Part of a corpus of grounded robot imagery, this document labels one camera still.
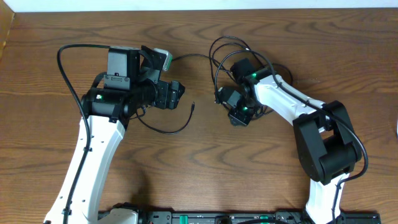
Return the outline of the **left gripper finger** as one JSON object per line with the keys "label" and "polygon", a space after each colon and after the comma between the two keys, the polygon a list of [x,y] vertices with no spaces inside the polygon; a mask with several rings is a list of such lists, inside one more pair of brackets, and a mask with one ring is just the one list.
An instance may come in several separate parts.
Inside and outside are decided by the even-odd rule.
{"label": "left gripper finger", "polygon": [[167,96],[167,109],[174,110],[179,103],[179,92],[177,90],[171,90]]}
{"label": "left gripper finger", "polygon": [[171,81],[171,98],[172,99],[180,99],[182,95],[185,93],[185,87],[178,81]]}

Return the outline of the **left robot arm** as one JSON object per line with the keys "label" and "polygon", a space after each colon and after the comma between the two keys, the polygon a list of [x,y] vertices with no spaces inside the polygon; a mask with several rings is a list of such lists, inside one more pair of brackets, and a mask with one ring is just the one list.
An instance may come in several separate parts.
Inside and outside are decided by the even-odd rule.
{"label": "left robot arm", "polygon": [[81,114],[75,152],[58,197],[44,223],[141,223],[133,208],[99,212],[109,167],[130,120],[146,106],[173,110],[184,86],[160,80],[172,54],[146,46],[107,46],[107,71],[96,76],[83,97],[73,97]]}

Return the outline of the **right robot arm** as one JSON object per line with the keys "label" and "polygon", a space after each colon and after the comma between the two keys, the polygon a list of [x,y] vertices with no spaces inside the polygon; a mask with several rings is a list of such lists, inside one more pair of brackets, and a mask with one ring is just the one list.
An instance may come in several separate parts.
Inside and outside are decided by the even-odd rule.
{"label": "right robot arm", "polygon": [[263,106],[272,108],[294,129],[298,158],[310,178],[305,206],[311,223],[337,223],[343,219],[340,200],[345,182],[357,162],[368,155],[355,134],[345,106],[324,103],[296,90],[276,73],[273,65],[256,69],[244,58],[229,71],[240,89],[215,86],[215,101],[230,107],[234,126],[247,126]]}

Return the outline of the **cardboard panel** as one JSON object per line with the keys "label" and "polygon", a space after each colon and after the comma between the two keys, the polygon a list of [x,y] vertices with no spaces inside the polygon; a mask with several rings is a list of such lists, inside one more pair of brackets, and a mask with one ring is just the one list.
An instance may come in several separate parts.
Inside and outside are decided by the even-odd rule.
{"label": "cardboard panel", "polygon": [[10,29],[14,20],[15,12],[1,0],[0,5],[0,57],[2,58]]}

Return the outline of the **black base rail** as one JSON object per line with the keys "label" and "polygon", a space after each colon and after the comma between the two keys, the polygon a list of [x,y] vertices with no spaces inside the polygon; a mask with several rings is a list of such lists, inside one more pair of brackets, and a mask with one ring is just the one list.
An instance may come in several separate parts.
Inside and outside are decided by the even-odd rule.
{"label": "black base rail", "polygon": [[238,223],[313,223],[302,212],[277,211],[275,213],[178,213],[145,212],[117,208],[109,213],[102,213],[99,223],[130,224],[238,224]]}

